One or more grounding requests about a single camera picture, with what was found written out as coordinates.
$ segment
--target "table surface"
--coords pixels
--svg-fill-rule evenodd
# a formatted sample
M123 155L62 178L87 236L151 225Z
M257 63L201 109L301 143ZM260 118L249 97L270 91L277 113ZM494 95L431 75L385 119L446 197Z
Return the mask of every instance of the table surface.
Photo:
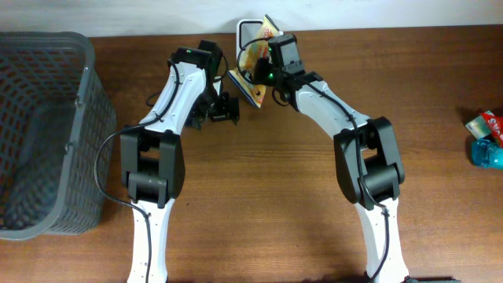
M398 224L414 277L503 278L503 171L470 164L464 128L503 102L503 27L296 32L307 70L361 113L394 125L406 169ZM235 66L234 35L92 39L96 70L118 124L135 124L167 81L178 46L218 42ZM366 253L354 206L335 175L332 140L314 121L266 97L240 98L240 122L184 129L186 178L169 225L173 282L301 282L361 275ZM118 142L108 191L120 185ZM133 248L129 208L105 202L78 237L0 241L3 282L125 282Z

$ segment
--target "red package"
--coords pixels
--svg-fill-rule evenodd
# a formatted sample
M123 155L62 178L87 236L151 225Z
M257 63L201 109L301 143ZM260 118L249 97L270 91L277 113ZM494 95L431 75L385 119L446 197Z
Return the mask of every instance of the red package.
M503 148L503 117L496 117L493 114L482 113L480 114L489 126L494 139Z

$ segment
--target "blue package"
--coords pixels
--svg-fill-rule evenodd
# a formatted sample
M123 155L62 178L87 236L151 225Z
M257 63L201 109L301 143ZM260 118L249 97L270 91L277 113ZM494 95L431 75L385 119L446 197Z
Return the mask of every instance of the blue package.
M503 170L503 149L481 138L472 144L472 161L478 167Z

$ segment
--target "snack bag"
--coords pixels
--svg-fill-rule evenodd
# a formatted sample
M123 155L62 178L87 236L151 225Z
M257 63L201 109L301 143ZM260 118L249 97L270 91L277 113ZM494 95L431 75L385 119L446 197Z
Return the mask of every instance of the snack bag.
M490 128L494 139L503 148L503 117L496 117L494 114L480 114Z
M274 37L278 32L279 30L270 21L270 18L265 15L262 27L259 29L259 31L257 31L255 38L271 38ZM240 68L242 71L253 73L253 69L255 68L257 60L259 58L268 56L269 44L267 43L267 41L254 42L250 44L247 49L241 54L239 62ZM244 96L246 96L248 101L250 101L252 105L260 108L264 99L264 95L266 95L267 87L264 85L252 85L248 83L243 79L237 68L229 71L229 77L233 81L233 83L241 90Z

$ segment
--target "gray plastic bin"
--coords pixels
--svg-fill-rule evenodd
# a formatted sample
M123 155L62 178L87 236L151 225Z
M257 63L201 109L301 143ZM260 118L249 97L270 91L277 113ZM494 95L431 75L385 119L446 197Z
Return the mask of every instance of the gray plastic bin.
M98 146L116 114L94 48L71 33L0 33L0 238L80 234L101 218ZM106 183L112 144L100 176Z

